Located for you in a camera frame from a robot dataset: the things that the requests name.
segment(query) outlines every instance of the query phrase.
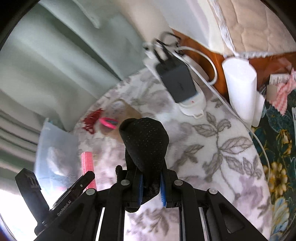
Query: green curtain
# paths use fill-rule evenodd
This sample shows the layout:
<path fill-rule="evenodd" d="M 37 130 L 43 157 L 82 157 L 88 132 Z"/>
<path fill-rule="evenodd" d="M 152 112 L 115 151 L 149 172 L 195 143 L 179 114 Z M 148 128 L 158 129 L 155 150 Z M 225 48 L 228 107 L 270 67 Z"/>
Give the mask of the green curtain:
<path fill-rule="evenodd" d="M 108 89 L 143 67 L 142 39 L 109 0 L 41 0 L 0 51 L 0 189 L 33 170 L 45 118 L 71 131 Z"/>

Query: white cable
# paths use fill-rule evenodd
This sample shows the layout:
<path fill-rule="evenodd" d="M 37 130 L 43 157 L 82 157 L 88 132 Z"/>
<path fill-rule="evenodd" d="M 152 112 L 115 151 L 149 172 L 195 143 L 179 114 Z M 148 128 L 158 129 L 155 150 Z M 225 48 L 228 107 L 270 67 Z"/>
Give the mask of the white cable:
<path fill-rule="evenodd" d="M 207 55 L 205 55 L 204 53 L 202 53 L 202 52 L 200 52 L 200 51 L 198 51 L 198 50 L 196 50 L 194 48 L 187 47 L 187 46 L 181 46 L 181 47 L 179 47 L 179 48 L 176 49 L 176 51 L 179 51 L 179 50 L 190 50 L 190 51 L 196 52 L 196 53 L 200 54 L 202 57 L 206 58 L 211 63 L 211 65 L 212 65 L 212 67 L 214 69 L 214 74 L 215 74 L 213 80 L 211 82 L 207 82 L 207 83 L 209 85 L 214 85 L 217 82 L 217 79 L 218 79 L 217 69 L 216 69 L 213 61 Z"/>
<path fill-rule="evenodd" d="M 196 53 L 199 53 L 200 55 L 202 55 L 203 57 L 205 57 L 213 66 L 213 69 L 214 69 L 214 72 L 215 72 L 215 76 L 217 76 L 217 69 L 215 67 L 215 65 L 213 64 L 213 62 L 210 60 L 210 58 L 208 56 L 206 56 L 205 54 L 203 54 L 202 52 L 196 50 L 196 49 L 193 49 L 191 47 L 187 47 L 187 46 L 182 46 L 182 47 L 179 47 L 179 48 L 176 48 L 175 49 L 176 51 L 179 51 L 179 50 L 190 50 L 190 51 L 193 51 L 193 52 L 196 52 Z M 228 106 L 227 103 L 225 103 L 225 101 L 223 100 L 223 98 L 220 96 L 220 94 L 218 94 L 213 88 L 212 86 L 210 85 L 210 83 L 208 83 L 203 77 L 202 75 L 190 64 L 188 63 L 186 60 L 184 60 L 180 55 L 178 55 L 176 52 L 174 51 L 170 51 L 170 53 L 172 55 L 174 55 L 176 58 L 180 59 L 181 61 L 183 61 L 187 66 L 189 66 L 198 76 L 199 78 L 206 84 L 206 86 L 219 98 L 219 100 L 224 104 L 224 106 L 252 133 L 252 130 L 246 125 L 246 123 Z M 265 156 L 265 159 L 266 159 L 266 162 L 267 162 L 267 166 L 268 166 L 268 178 L 267 178 L 267 182 L 269 181 L 269 177 L 270 177 L 270 165 L 269 165 L 269 161 L 268 161 L 268 157 L 266 155 L 266 152 L 264 150 L 264 147 L 263 145 L 261 144 L 260 140 L 258 139 L 258 137 L 255 135 L 255 133 L 253 133 L 253 136 L 255 137 L 255 139 L 257 140 L 257 142 L 259 143 L 262 151 L 263 151 L 263 154 Z"/>
<path fill-rule="evenodd" d="M 143 47 L 147 47 L 147 48 L 149 48 L 149 47 L 153 47 L 153 46 L 155 46 L 155 47 L 159 47 L 159 48 L 162 49 L 162 45 L 159 44 L 159 43 L 149 43 L 149 42 L 145 42 L 145 43 L 143 43 Z M 169 52 L 172 52 L 172 51 L 171 51 L 172 47 L 167 47 L 167 49 L 168 49 Z M 191 51 L 194 51 L 194 52 L 200 54 L 202 57 L 206 58 L 206 59 L 211 63 L 211 65 L 212 65 L 212 67 L 213 67 L 213 69 L 214 69 L 214 78 L 213 78 L 210 82 L 208 82 L 208 84 L 209 84 L 209 85 L 214 85 L 214 84 L 217 82 L 217 79 L 218 79 L 217 69 L 216 69 L 216 67 L 215 67 L 215 65 L 214 65 L 214 63 L 213 63 L 213 61 L 212 61 L 207 55 L 205 55 L 204 53 L 202 53 L 202 52 L 200 52 L 200 51 L 198 51 L 198 50 L 196 50 L 196 49 L 193 49 L 193 48 L 190 48 L 190 47 L 187 47 L 187 46 L 182 46 L 182 47 L 179 47 L 179 48 L 177 48 L 177 49 L 175 49 L 175 48 L 173 48 L 173 49 L 174 49 L 174 50 L 191 50 Z"/>

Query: pink cloth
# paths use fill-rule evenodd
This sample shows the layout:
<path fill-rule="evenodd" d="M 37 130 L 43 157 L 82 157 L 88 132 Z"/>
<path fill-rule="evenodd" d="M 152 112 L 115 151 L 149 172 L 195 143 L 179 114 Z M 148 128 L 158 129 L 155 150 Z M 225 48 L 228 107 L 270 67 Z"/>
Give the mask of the pink cloth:
<path fill-rule="evenodd" d="M 277 96 L 276 100 L 270 101 L 269 103 L 274 106 L 281 113 L 285 115 L 288 106 L 288 94 L 290 94 L 294 89 L 296 89 L 296 71 L 292 69 L 289 81 L 284 83 L 279 83 L 277 86 Z"/>

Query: plastic bag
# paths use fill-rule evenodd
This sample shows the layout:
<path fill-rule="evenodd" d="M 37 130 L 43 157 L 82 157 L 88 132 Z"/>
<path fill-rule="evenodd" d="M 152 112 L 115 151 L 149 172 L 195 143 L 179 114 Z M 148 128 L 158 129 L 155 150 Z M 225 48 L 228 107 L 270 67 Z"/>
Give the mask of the plastic bag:
<path fill-rule="evenodd" d="M 46 122 L 36 152 L 35 175 L 52 206 L 81 175 L 78 138 Z"/>

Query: screw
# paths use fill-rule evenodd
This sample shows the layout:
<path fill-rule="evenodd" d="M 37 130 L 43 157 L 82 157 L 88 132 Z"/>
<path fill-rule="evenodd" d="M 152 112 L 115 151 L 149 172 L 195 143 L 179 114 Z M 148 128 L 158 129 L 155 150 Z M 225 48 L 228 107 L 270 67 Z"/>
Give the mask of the screw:
<path fill-rule="evenodd" d="M 127 186 L 128 184 L 130 184 L 130 181 L 124 179 L 124 180 L 122 180 L 120 183 L 121 183 L 122 186 Z"/>
<path fill-rule="evenodd" d="M 217 190 L 217 189 L 215 189 L 215 188 L 210 188 L 210 189 L 209 189 L 209 193 L 211 193 L 211 194 L 215 195 L 215 194 L 217 194 L 217 193 L 218 193 L 218 190 Z"/>
<path fill-rule="evenodd" d="M 91 196 L 91 195 L 94 195 L 95 192 L 96 192 L 96 190 L 94 190 L 93 188 L 90 188 L 90 189 L 87 189 L 86 194 Z"/>
<path fill-rule="evenodd" d="M 178 180 L 174 181 L 174 184 L 176 186 L 182 186 L 183 185 L 183 181 L 178 179 Z"/>

